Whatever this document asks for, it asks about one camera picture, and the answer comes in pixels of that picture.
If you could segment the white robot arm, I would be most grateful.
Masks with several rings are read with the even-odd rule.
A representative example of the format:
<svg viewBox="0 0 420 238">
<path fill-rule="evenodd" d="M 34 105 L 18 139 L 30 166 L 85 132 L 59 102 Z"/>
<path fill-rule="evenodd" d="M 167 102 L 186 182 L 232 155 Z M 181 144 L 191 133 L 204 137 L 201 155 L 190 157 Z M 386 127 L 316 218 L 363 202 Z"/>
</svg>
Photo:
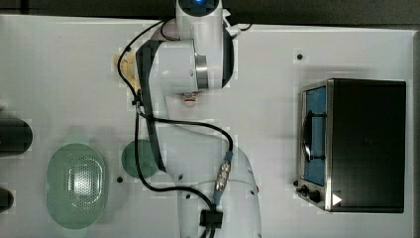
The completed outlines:
<svg viewBox="0 0 420 238">
<path fill-rule="evenodd" d="M 152 37 L 136 52 L 157 167 L 172 178 L 180 238 L 263 238 L 258 187 L 247 155 L 210 124 L 209 107 L 176 97 L 220 91 L 232 77 L 233 40 L 222 0 L 175 0 L 173 40 Z"/>
</svg>

